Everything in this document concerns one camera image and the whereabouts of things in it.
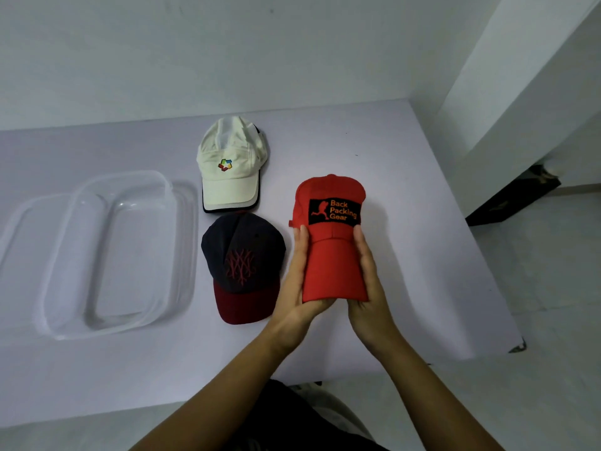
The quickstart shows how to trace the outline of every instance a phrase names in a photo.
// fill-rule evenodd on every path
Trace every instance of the navy baseball cap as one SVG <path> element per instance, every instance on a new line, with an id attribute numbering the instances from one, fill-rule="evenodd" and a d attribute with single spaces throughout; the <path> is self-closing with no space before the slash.
<path id="1" fill-rule="evenodd" d="M 201 248 L 223 321 L 254 323 L 272 314 L 286 245 L 271 223 L 253 213 L 223 215 L 205 232 Z"/>

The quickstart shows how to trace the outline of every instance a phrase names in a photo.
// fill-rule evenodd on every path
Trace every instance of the forearm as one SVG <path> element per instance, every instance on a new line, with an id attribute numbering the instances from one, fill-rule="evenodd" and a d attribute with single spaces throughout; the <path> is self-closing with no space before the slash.
<path id="1" fill-rule="evenodd" d="M 502 450 L 400 333 L 376 357 L 428 451 Z"/>
<path id="2" fill-rule="evenodd" d="M 220 449 L 242 425 L 284 357 L 269 335 L 260 334 L 132 451 Z"/>

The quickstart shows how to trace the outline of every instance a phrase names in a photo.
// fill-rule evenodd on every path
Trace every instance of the white baseball cap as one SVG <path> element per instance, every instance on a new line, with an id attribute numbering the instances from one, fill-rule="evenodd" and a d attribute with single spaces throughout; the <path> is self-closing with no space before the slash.
<path id="1" fill-rule="evenodd" d="M 256 203 L 259 170 L 266 160 L 265 139 L 252 123 L 242 117 L 217 120 L 198 148 L 205 210 L 235 209 Z"/>

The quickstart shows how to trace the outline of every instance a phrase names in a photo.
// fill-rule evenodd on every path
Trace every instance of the baseball cap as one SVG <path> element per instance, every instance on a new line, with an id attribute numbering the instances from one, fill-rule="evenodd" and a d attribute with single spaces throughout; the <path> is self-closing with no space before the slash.
<path id="1" fill-rule="evenodd" d="M 272 314 L 286 245 L 271 223 L 247 212 L 223 215 L 205 232 L 201 248 L 223 321 L 254 323 Z"/>
<path id="2" fill-rule="evenodd" d="M 311 235 L 303 302 L 342 298 L 367 301 L 353 227 L 361 223 L 365 190 L 350 177 L 313 177 L 296 190 L 289 226 L 305 225 Z"/>
<path id="3" fill-rule="evenodd" d="M 203 175 L 203 209 L 250 209 L 259 200 L 259 170 L 267 161 L 263 134 L 242 117 L 223 117 L 198 148 Z"/>

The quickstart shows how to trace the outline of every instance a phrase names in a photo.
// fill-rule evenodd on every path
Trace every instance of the cap brim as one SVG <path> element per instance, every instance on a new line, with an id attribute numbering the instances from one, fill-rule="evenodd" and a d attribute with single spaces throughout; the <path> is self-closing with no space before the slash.
<path id="1" fill-rule="evenodd" d="M 228 293 L 213 280 L 215 301 L 221 319 L 228 324 L 246 324 L 263 320 L 274 312 L 280 292 L 280 279 L 252 293 Z"/>
<path id="2" fill-rule="evenodd" d="M 241 179 L 203 179 L 203 202 L 208 205 L 245 203 L 253 198 L 258 187 L 259 172 Z"/>
<path id="3" fill-rule="evenodd" d="M 318 299 L 367 301 L 359 255 L 346 239 L 325 239 L 311 245 L 302 301 Z"/>

